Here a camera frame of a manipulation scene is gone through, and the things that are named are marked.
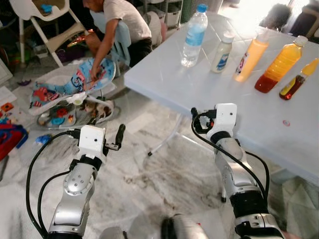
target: sauce bottle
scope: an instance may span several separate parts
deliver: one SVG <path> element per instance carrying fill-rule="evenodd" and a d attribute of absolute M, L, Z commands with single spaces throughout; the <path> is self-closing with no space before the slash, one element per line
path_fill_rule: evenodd
<path fill-rule="evenodd" d="M 302 71 L 293 78 L 279 93 L 279 96 L 283 100 L 290 100 L 299 87 L 306 81 L 307 77 L 312 75 L 318 65 L 319 59 L 316 58 L 312 63 L 307 64 Z"/>
<path fill-rule="evenodd" d="M 247 80 L 250 73 L 257 65 L 258 61 L 260 60 L 265 50 L 269 46 L 268 38 L 269 31 L 266 30 L 265 32 L 259 34 L 255 39 L 252 40 L 233 75 L 233 78 L 236 81 L 244 82 Z"/>
<path fill-rule="evenodd" d="M 265 73 L 258 79 L 255 89 L 268 93 L 302 56 L 302 48 L 308 39 L 298 36 L 293 44 L 287 44 L 278 54 Z"/>
<path fill-rule="evenodd" d="M 235 35 L 233 33 L 229 31 L 224 32 L 221 42 L 217 47 L 214 60 L 211 63 L 212 72 L 221 73 L 225 69 L 234 37 Z"/>

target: baby bouncer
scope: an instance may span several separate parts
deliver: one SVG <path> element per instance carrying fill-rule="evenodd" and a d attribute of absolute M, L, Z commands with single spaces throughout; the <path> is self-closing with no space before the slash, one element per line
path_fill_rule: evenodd
<path fill-rule="evenodd" d="M 115 89 L 112 80 L 115 76 L 115 63 L 103 59 L 100 65 L 98 81 L 92 81 L 90 70 L 93 65 L 90 58 L 80 65 L 66 66 L 65 75 L 49 74 L 45 82 L 34 83 L 30 97 L 29 113 L 37 116 L 36 123 L 43 129 L 63 129 L 81 127 L 109 120 L 114 113 L 112 101 L 104 101 L 103 93 Z M 101 97 L 91 94 L 101 91 Z"/>

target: blue chair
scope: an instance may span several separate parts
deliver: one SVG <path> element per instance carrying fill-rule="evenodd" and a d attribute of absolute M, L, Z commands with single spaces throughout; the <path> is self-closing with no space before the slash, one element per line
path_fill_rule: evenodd
<path fill-rule="evenodd" d="M 94 19 L 94 24 L 99 28 L 102 33 L 105 33 L 105 17 L 103 13 L 90 11 L 91 16 Z M 115 76 L 118 77 L 121 75 L 118 61 L 123 62 L 127 66 L 130 66 L 130 54 L 128 47 L 131 45 L 131 37 L 128 26 L 123 22 L 119 21 L 119 24 L 115 32 L 115 42 L 111 48 L 112 60 L 116 64 L 116 73 Z"/>
<path fill-rule="evenodd" d="M 130 53 L 128 47 L 131 45 L 131 37 L 128 26 L 119 21 L 115 32 L 115 41 L 111 49 L 112 60 L 116 64 L 116 76 L 120 76 L 120 68 L 118 61 L 123 62 L 127 66 L 130 66 Z"/>

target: blue bottle cap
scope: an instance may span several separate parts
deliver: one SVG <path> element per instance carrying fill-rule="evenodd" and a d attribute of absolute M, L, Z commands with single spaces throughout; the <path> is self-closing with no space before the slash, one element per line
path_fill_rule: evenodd
<path fill-rule="evenodd" d="M 206 12 L 207 11 L 207 5 L 206 4 L 197 5 L 197 11 L 198 12 Z"/>

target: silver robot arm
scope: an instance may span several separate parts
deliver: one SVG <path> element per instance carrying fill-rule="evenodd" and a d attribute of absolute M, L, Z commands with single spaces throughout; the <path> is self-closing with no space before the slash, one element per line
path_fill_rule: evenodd
<path fill-rule="evenodd" d="M 236 123 L 235 104 L 217 104 L 213 126 L 206 137 L 252 170 L 246 152 L 232 137 Z M 215 149 L 215 163 L 222 174 L 227 197 L 234 209 L 235 231 L 242 239 L 284 239 L 274 216 L 268 213 L 267 203 L 254 178 L 238 163 Z"/>
<path fill-rule="evenodd" d="M 58 204 L 50 228 L 49 239 L 81 239 L 84 235 L 94 193 L 94 181 L 108 150 L 119 150 L 125 126 L 120 125 L 115 143 L 105 143 L 105 129 L 86 125 L 79 134 L 80 160 L 65 177 L 63 196 Z"/>

